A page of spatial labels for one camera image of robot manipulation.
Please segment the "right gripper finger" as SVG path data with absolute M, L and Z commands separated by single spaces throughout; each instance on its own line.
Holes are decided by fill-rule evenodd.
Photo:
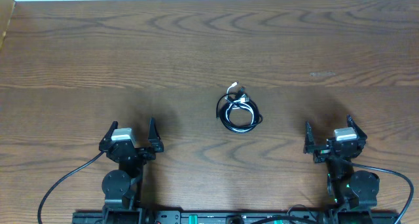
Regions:
M 312 133 L 312 127 L 308 121 L 305 122 L 305 139 L 303 153 L 313 153 L 316 148 L 316 143 Z
M 347 122 L 348 127 L 351 127 L 351 128 L 354 129 L 354 131 L 356 132 L 356 134 L 357 134 L 357 136 L 360 140 L 366 140 L 367 139 L 366 133 L 364 133 L 364 131 L 362 131 L 362 129 L 360 129 L 360 127 L 355 123 L 355 121 L 353 120 L 351 115 L 347 114 L 346 122 Z

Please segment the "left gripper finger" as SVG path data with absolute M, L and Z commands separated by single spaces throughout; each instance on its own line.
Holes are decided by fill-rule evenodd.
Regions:
M 100 147 L 110 147 L 111 146 L 111 144 L 112 144 L 111 136 L 117 128 L 118 128 L 118 122 L 113 121 L 110 128 L 108 129 L 108 131 L 106 132 L 106 134 L 104 135 L 102 140 L 100 141 Z
M 163 151 L 163 142 L 156 128 L 156 121 L 154 117 L 150 118 L 148 141 L 154 151 Z

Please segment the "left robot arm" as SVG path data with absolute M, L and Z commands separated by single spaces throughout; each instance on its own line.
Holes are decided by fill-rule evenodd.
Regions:
M 118 164 L 101 184 L 105 195 L 102 209 L 103 224 L 151 224 L 155 213 L 141 205 L 143 167 L 164 151 L 164 144 L 156 129 L 155 119 L 150 118 L 148 147 L 135 147 L 136 139 L 131 128 L 119 128 L 114 121 L 99 143 L 99 150 Z

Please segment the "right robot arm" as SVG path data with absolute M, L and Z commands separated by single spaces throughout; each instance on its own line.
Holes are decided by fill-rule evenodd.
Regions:
M 367 135 L 346 116 L 347 127 L 334 130 L 323 145 L 315 143 L 312 127 L 305 124 L 303 153 L 312 154 L 315 163 L 325 163 L 327 190 L 335 205 L 325 210 L 324 223 L 373 223 L 371 208 L 377 205 L 379 177 L 365 170 L 354 170 L 352 159 L 358 157 Z

